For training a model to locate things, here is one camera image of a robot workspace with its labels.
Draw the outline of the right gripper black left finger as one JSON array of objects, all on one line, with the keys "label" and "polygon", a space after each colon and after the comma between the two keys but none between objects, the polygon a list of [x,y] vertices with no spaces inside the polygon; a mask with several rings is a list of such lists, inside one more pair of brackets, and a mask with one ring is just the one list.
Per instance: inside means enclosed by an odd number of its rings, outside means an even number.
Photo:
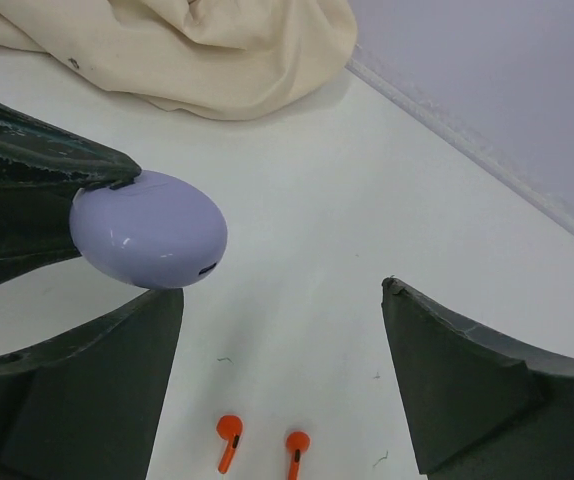
[{"label": "right gripper black left finger", "polygon": [[144,479],[184,295],[148,291],[0,356],[0,479]]}]

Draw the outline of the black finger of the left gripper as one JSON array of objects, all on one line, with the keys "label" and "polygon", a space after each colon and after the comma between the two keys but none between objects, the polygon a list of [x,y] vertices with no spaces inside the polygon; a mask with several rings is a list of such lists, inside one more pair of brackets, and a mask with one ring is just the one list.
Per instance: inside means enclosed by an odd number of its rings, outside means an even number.
[{"label": "black finger of the left gripper", "polygon": [[121,188],[141,173],[118,150],[0,103],[0,189]]},{"label": "black finger of the left gripper", "polygon": [[0,177],[0,285],[80,256],[71,239],[69,212],[84,185],[83,175],[63,172]]}]

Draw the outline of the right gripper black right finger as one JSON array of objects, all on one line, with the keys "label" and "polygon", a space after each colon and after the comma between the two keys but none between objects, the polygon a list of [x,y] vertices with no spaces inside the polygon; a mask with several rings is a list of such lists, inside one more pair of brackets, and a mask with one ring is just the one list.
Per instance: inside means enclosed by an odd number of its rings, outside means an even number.
[{"label": "right gripper black right finger", "polygon": [[430,479],[574,479],[574,358],[395,277],[382,313],[416,465]]}]

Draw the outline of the purple round charging case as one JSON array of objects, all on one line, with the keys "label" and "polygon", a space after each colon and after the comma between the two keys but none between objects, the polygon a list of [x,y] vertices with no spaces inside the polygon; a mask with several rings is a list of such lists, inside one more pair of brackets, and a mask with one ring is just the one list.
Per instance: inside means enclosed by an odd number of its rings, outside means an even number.
[{"label": "purple round charging case", "polygon": [[69,227],[74,245],[97,270],[154,290],[184,288],[208,276],[228,238],[211,198],[149,170],[118,189],[79,190]]}]

